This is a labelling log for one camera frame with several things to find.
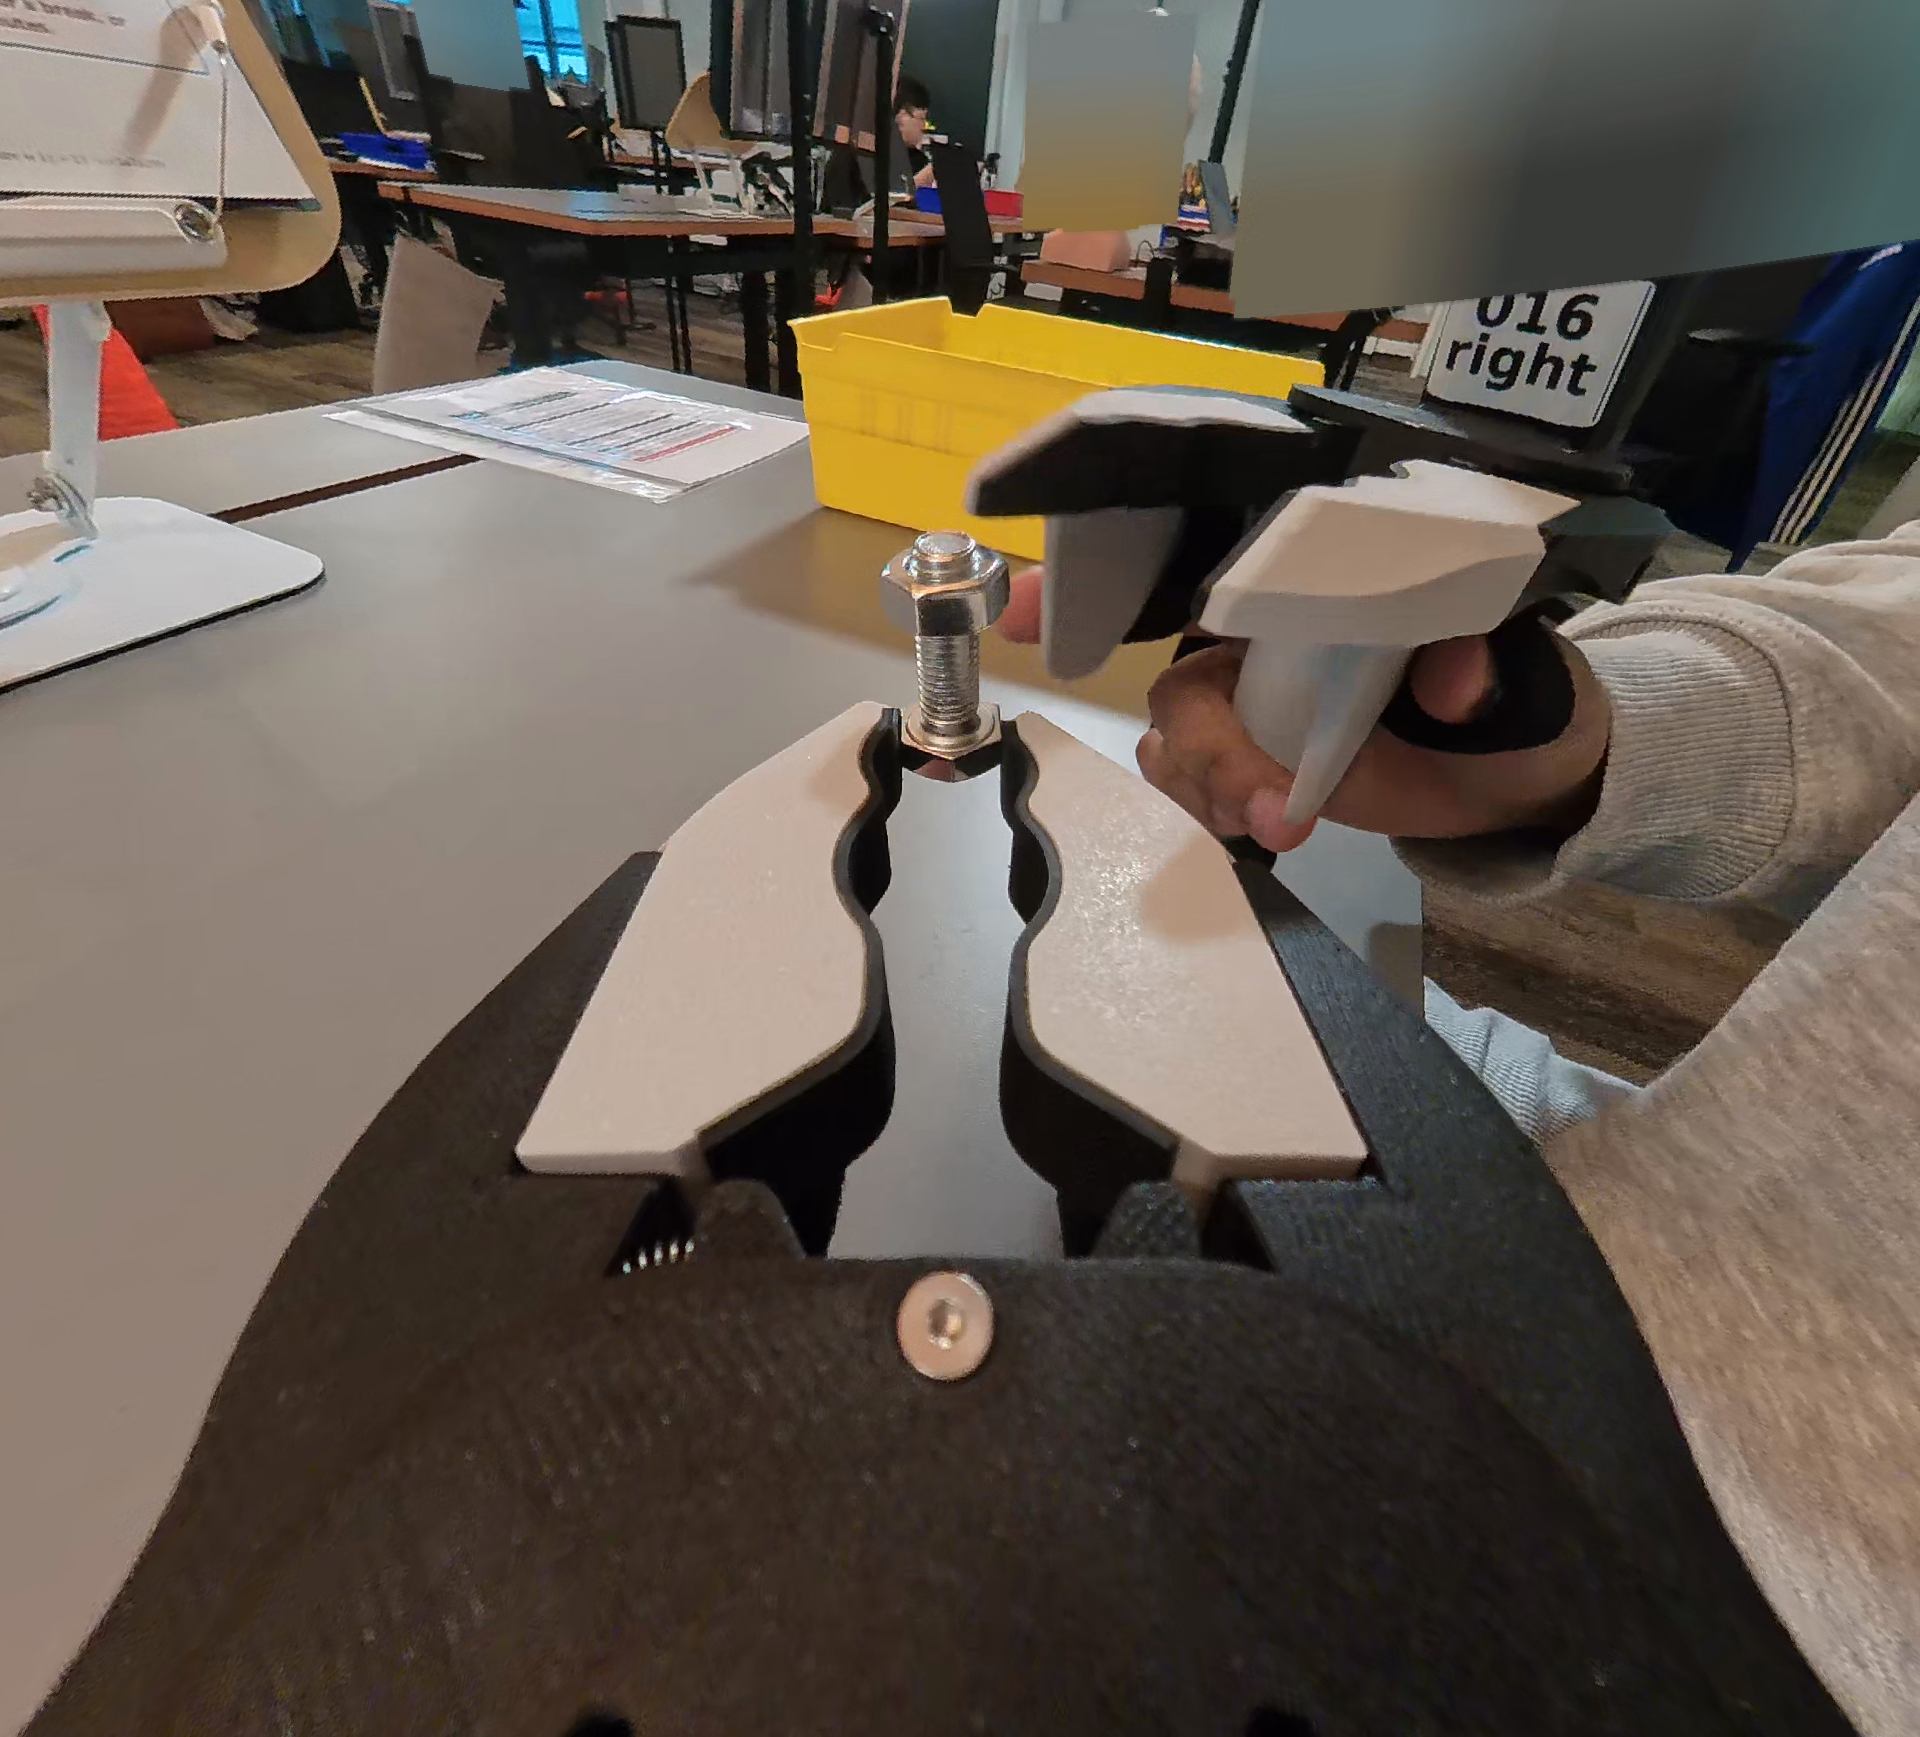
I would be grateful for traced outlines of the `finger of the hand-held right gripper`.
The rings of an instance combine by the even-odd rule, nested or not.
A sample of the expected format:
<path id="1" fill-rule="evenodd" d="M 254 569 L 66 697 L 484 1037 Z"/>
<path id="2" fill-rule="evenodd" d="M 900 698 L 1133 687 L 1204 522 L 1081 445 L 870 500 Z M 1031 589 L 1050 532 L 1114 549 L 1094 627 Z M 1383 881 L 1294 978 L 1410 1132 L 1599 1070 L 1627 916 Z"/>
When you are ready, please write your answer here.
<path id="1" fill-rule="evenodd" d="M 1201 632 L 1251 643 L 1435 643 L 1494 632 L 1563 493 L 1410 458 L 1287 493 L 1210 577 Z"/>
<path id="2" fill-rule="evenodd" d="M 1346 477 L 1346 428 L 1210 385 L 1106 385 L 967 473 L 967 515 L 1194 509 L 1244 537 L 1284 493 Z"/>

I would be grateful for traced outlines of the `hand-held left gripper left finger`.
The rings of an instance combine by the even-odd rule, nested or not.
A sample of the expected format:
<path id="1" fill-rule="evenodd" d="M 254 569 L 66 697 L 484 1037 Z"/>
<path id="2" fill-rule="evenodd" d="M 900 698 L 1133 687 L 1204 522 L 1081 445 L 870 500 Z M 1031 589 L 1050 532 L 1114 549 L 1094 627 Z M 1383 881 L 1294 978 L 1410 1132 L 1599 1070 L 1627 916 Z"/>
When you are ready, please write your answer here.
<path id="1" fill-rule="evenodd" d="M 874 1012 L 842 844 L 889 710 L 847 706 L 673 829 L 519 1130 L 531 1173 L 708 1173 L 775 1092 Z"/>

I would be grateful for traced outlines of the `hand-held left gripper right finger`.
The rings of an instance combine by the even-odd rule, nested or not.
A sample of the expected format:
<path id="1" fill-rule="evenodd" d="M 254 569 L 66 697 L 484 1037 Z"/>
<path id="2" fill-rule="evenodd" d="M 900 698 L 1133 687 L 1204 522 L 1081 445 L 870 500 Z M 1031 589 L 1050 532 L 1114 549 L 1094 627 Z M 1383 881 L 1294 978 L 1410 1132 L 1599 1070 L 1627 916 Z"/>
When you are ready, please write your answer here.
<path id="1" fill-rule="evenodd" d="M 1362 1130 L 1228 854 L 1042 714 L 1008 723 L 1005 772 L 1045 859 L 1008 995 L 1020 1055 L 1173 1183 L 1355 1177 Z"/>

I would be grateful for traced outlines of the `steel bolt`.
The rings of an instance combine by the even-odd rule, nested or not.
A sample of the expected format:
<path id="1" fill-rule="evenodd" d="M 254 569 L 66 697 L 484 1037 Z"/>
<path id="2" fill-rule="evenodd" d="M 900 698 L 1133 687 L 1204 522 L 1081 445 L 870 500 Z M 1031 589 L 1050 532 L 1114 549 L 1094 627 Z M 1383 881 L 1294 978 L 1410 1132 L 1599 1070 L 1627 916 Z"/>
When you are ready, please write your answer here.
<path id="1" fill-rule="evenodd" d="M 914 637 L 914 706 L 929 706 L 934 714 L 960 714 L 980 710 L 980 637 Z M 900 751 L 914 754 L 914 771 L 939 783 L 960 783 L 980 766 L 992 766 L 992 742 L 960 754 L 939 759 L 900 742 Z"/>

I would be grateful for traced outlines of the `person's right forearm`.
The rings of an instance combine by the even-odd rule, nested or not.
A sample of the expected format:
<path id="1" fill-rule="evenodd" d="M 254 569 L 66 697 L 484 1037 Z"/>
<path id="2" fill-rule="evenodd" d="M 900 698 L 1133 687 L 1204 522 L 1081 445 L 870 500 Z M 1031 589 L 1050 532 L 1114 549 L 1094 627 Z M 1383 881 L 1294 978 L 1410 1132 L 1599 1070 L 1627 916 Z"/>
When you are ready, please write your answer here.
<path id="1" fill-rule="evenodd" d="M 1655 582 L 1563 627 L 1612 698 L 1599 806 L 1571 840 L 1397 840 L 1479 900 L 1612 882 L 1802 925 L 1837 882 L 1913 901 L 1920 526 L 1761 577 Z"/>

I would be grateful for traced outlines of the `grey desk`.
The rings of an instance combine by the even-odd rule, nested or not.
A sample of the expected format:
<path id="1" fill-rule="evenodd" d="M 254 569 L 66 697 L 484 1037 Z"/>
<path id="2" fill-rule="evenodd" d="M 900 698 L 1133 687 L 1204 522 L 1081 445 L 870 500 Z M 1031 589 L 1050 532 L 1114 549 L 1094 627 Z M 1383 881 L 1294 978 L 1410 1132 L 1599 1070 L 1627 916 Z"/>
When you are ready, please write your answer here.
<path id="1" fill-rule="evenodd" d="M 908 751 L 900 532 L 807 458 L 673 500 L 467 458 L 213 532 L 321 585 L 2 697 L 2 1732 L 1335 1732 L 1410 1632 L 1412 1338 L 1237 1262 L 1335 1183 L 1057 1251 L 1005 1132 L 1069 859 L 1005 786 L 1156 813 L 1140 716 L 984 661 Z M 669 858 L 830 778 L 830 938 L 894 1108 L 823 1257 L 784 1183 L 535 1173 Z"/>

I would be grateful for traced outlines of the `wooden top background desk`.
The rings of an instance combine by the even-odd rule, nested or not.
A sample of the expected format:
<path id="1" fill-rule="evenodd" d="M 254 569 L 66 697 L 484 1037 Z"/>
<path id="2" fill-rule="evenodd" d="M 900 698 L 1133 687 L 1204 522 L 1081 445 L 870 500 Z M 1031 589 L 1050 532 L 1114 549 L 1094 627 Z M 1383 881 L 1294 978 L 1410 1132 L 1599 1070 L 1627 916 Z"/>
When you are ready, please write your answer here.
<path id="1" fill-rule="evenodd" d="M 441 217 L 458 248 L 472 248 L 500 285 L 512 366 L 557 362 L 557 323 L 546 304 L 546 272 L 535 260 L 540 245 L 562 236 L 616 256 L 625 281 L 661 281 L 676 327 L 673 366 L 690 374 L 685 285 L 699 272 L 733 272 L 740 281 L 740 374 L 748 392 L 801 394 L 790 316 L 810 316 L 813 281 L 801 248 L 900 251 L 939 248 L 944 281 L 984 294 L 1000 256 L 1000 229 L 949 240 L 949 227 L 927 211 L 894 211 L 889 236 L 860 217 L 813 217 L 794 236 L 790 217 L 638 208 L 607 190 L 477 190 L 433 182 L 421 176 L 385 176 L 375 195 L 405 217 Z"/>

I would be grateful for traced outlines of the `person's right hand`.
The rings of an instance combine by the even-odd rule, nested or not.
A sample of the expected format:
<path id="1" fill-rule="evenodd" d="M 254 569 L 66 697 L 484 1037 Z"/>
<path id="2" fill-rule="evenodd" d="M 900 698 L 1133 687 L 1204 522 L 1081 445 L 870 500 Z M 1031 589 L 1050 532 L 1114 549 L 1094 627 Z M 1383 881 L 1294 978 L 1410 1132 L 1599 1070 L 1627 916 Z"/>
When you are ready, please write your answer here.
<path id="1" fill-rule="evenodd" d="M 1335 826 L 1387 840 L 1575 835 L 1601 786 L 1612 698 L 1586 657 L 1549 637 L 1575 710 L 1557 742 L 1501 754 L 1448 754 L 1371 734 L 1324 799 Z M 1235 714 L 1244 643 L 1201 643 L 1144 692 L 1137 771 L 1213 840 L 1287 854 L 1312 818 L 1287 818 L 1294 772 Z"/>

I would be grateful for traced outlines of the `yellow plastic bin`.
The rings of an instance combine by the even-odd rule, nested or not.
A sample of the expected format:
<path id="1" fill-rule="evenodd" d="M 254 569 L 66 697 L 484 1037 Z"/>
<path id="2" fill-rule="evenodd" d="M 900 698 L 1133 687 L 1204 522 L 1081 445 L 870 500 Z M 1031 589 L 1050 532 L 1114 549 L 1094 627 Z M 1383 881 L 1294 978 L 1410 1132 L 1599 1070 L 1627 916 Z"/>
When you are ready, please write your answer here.
<path id="1" fill-rule="evenodd" d="M 1042 306 L 949 301 L 830 306 L 790 323 L 817 508 L 900 528 L 967 528 L 1018 560 L 1045 556 L 1037 515 L 970 515 L 980 456 L 1101 385 L 1218 385 L 1280 401 L 1319 361 L 1261 352 Z"/>

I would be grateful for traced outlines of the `blue striped jacket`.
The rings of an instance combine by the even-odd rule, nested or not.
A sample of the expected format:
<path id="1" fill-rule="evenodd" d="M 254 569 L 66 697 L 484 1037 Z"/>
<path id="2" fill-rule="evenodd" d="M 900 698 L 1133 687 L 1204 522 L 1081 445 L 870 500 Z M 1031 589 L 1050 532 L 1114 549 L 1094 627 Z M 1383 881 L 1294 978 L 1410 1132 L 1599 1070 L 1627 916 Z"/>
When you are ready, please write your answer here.
<path id="1" fill-rule="evenodd" d="M 1849 248 L 1802 301 L 1759 425 L 1759 458 L 1727 551 L 1811 537 L 1883 415 L 1920 333 L 1920 245 Z"/>

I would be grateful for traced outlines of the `laminated paper sheet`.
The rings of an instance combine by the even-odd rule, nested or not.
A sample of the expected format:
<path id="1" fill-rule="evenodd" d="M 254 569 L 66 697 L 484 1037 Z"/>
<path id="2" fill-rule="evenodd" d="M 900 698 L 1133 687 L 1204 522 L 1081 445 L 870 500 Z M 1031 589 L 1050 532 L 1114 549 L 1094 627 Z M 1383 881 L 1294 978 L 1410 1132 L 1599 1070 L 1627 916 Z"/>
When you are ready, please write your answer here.
<path id="1" fill-rule="evenodd" d="M 572 362 L 367 394 L 333 420 L 638 500 L 673 500 L 807 441 L 801 420 L 587 378 Z"/>

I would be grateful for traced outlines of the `grey paper bag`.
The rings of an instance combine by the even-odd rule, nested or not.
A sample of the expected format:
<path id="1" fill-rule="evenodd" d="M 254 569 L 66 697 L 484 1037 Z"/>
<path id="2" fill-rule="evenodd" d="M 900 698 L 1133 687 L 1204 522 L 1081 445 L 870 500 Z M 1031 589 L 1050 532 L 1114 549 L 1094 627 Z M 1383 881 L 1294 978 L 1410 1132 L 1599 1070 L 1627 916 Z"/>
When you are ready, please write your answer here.
<path id="1" fill-rule="evenodd" d="M 504 285 L 441 248 L 394 236 L 367 394 L 467 384 L 484 374 L 484 333 Z"/>

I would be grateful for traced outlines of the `orange traffic cone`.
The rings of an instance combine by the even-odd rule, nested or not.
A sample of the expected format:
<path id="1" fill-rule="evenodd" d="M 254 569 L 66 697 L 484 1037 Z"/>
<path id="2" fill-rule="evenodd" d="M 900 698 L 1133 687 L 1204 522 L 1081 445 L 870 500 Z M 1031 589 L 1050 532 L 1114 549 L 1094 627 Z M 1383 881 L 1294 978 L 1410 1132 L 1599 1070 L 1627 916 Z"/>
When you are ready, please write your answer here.
<path id="1" fill-rule="evenodd" d="M 131 352 L 128 337 L 114 327 L 106 306 L 101 401 L 94 401 L 101 441 L 176 431 L 176 428 L 177 428 L 176 409 L 167 403 L 146 362 Z"/>

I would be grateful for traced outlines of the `instruction sheet on stand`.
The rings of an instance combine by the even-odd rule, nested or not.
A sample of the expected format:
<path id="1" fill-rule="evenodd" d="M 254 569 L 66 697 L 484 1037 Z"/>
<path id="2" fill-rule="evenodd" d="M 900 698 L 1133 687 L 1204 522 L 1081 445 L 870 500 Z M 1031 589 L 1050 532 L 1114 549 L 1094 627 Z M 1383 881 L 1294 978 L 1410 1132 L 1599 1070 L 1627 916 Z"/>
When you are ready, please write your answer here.
<path id="1" fill-rule="evenodd" d="M 202 620 L 296 598 L 321 582 L 305 549 L 177 500 L 101 498 L 106 304 L 279 288 L 342 236 L 319 136 L 243 0 L 202 0 L 213 37 L 296 154 L 305 202 L 0 195 L 0 301 L 44 306 L 44 456 L 24 509 L 2 509 L 0 687 L 33 687 Z"/>

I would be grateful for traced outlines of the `printed instruction sheet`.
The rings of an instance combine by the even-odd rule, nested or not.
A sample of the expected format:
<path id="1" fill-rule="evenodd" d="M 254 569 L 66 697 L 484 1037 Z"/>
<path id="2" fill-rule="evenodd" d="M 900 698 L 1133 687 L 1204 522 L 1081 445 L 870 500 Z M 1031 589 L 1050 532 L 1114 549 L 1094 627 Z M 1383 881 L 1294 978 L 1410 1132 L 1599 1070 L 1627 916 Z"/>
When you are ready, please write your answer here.
<path id="1" fill-rule="evenodd" d="M 0 190 L 309 197 L 202 0 L 0 0 Z"/>

